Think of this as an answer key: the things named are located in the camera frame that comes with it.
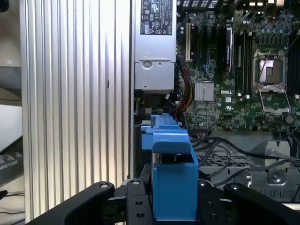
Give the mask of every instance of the silver metal panel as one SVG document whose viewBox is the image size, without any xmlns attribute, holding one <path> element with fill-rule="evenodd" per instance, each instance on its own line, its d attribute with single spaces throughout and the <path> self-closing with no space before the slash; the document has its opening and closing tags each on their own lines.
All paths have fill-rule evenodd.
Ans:
<svg viewBox="0 0 300 225">
<path fill-rule="evenodd" d="M 129 168 L 130 0 L 21 0 L 26 221 Z"/>
<path fill-rule="evenodd" d="M 177 2 L 172 0 L 172 35 L 141 34 L 141 3 L 135 4 L 135 89 L 168 93 L 174 88 Z"/>
</svg>

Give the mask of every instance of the motherboard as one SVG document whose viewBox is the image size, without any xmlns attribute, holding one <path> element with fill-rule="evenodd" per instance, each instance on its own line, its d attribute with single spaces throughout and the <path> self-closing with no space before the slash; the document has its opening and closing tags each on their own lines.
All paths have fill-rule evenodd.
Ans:
<svg viewBox="0 0 300 225">
<path fill-rule="evenodd" d="M 192 12 L 178 26 L 177 57 L 195 90 L 189 129 L 257 131 L 300 126 L 300 19 L 289 9 Z M 185 87 L 179 76 L 181 93 Z"/>
</svg>

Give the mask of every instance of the ram slot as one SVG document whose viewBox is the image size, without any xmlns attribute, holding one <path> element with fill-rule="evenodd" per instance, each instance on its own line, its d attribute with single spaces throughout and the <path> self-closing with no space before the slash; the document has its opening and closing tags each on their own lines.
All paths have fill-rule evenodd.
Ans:
<svg viewBox="0 0 300 225">
<path fill-rule="evenodd" d="M 289 37 L 286 92 L 289 96 L 300 94 L 300 38 L 297 35 Z"/>
<path fill-rule="evenodd" d="M 237 35 L 235 39 L 234 68 L 235 68 L 235 95 L 243 93 L 243 67 L 242 67 L 243 35 Z"/>
<path fill-rule="evenodd" d="M 253 54 L 252 54 L 252 36 L 249 36 L 247 32 L 243 34 L 243 94 L 251 94 L 252 89 L 252 64 L 253 64 Z"/>
</svg>

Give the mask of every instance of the sticker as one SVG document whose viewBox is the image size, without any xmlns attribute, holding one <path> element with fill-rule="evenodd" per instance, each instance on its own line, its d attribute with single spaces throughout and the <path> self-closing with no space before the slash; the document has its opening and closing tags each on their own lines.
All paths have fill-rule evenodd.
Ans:
<svg viewBox="0 0 300 225">
<path fill-rule="evenodd" d="M 172 35 L 173 0 L 141 0 L 141 34 Z"/>
</svg>

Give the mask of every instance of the black metal arm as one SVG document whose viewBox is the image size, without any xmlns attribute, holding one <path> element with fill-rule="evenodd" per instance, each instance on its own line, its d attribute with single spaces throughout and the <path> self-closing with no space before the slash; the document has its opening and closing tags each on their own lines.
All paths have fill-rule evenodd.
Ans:
<svg viewBox="0 0 300 225">
<path fill-rule="evenodd" d="M 241 184 L 228 184 L 224 191 L 199 181 L 198 221 L 157 222 L 150 203 L 151 165 L 141 178 L 127 180 L 119 188 L 99 182 L 64 201 L 28 225 L 298 225 L 300 214 Z"/>
</svg>

